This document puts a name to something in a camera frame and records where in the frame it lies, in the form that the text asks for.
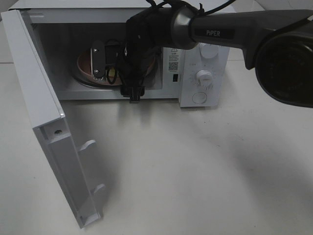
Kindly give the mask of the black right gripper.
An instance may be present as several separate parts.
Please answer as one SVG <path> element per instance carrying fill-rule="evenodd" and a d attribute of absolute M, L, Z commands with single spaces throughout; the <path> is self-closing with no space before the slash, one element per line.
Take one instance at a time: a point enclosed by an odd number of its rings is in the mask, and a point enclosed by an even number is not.
<path fill-rule="evenodd" d="M 152 70 L 156 60 L 155 43 L 150 39 L 127 39 L 123 42 L 109 39 L 105 41 L 105 47 L 116 48 L 114 78 L 116 79 L 116 73 L 119 72 L 122 81 L 121 94 L 129 95 L 130 103 L 138 103 L 145 94 L 145 77 Z"/>

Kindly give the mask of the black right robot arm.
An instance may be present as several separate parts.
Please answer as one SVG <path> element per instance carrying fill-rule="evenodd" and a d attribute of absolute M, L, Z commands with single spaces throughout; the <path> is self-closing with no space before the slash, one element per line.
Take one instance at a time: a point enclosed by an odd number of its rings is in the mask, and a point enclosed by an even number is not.
<path fill-rule="evenodd" d="M 245 67 L 255 70 L 270 97 L 312 107 L 312 10 L 218 13 L 180 0 L 153 5 L 126 21 L 126 36 L 115 64 L 121 95 L 140 101 L 145 74 L 161 48 L 189 50 L 198 43 L 240 49 Z"/>

